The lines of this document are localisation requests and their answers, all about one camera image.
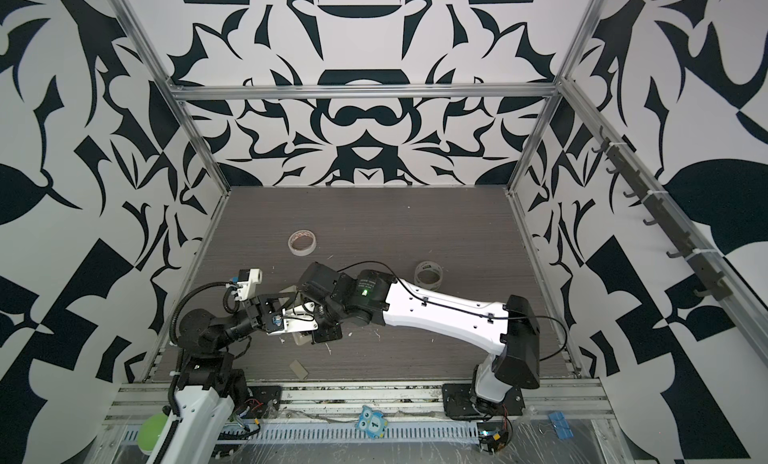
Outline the grey battery cover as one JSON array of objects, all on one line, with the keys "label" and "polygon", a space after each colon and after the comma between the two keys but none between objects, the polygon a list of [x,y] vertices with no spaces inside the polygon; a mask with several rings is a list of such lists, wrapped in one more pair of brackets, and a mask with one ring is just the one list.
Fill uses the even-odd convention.
[{"label": "grey battery cover", "polygon": [[305,380],[309,375],[308,370],[298,360],[292,361],[289,369],[298,380]]}]

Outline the white remote control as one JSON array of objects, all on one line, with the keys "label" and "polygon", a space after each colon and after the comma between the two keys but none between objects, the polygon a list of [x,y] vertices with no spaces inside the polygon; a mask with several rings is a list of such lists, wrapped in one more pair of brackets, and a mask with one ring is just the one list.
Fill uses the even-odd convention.
[{"label": "white remote control", "polygon": [[319,326],[314,317],[314,304],[306,303],[295,286],[281,291],[286,297],[279,298],[283,328],[277,335],[283,340],[291,336],[297,346],[312,342],[312,334]]}]

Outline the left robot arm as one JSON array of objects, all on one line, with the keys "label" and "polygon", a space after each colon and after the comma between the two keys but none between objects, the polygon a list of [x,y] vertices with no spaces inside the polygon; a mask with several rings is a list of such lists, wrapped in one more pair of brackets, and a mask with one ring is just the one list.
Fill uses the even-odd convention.
[{"label": "left robot arm", "polygon": [[226,294],[234,289],[222,281],[199,286],[171,314],[169,341],[178,354],[161,414],[163,428],[145,452],[150,463],[207,463],[261,433],[258,418],[243,420],[252,413],[248,402],[253,395],[244,371],[234,366],[242,355],[234,355],[231,347],[239,341],[250,345],[253,333],[284,323],[284,311],[298,293],[263,294],[235,303],[225,297],[226,315],[221,318],[204,309],[184,311],[194,297],[216,287]]}]

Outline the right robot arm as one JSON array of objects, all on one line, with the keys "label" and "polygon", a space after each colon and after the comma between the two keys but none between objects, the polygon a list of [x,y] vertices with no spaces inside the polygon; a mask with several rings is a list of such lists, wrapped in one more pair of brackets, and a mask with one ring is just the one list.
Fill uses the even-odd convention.
[{"label": "right robot arm", "polygon": [[540,325],[527,299],[481,302],[429,291],[389,272],[351,277],[311,264],[297,284],[322,325],[409,327],[451,337],[487,353],[473,377],[476,399],[499,404],[512,389],[540,387]]}]

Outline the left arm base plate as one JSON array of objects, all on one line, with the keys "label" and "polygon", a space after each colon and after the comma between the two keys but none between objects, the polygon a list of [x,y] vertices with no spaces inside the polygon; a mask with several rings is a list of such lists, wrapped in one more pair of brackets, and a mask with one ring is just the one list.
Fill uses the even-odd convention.
[{"label": "left arm base plate", "polygon": [[263,419],[276,416],[281,407],[283,388],[280,385],[249,386],[245,403],[238,411],[243,419]]}]

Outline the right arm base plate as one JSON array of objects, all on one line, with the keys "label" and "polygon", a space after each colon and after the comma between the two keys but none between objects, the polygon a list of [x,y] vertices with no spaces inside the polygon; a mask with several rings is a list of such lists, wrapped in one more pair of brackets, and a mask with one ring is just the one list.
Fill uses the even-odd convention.
[{"label": "right arm base plate", "polygon": [[501,403],[493,403],[475,396],[469,383],[449,383],[441,386],[444,414],[452,420],[476,421],[493,417],[523,415],[525,402],[519,388],[512,387]]}]

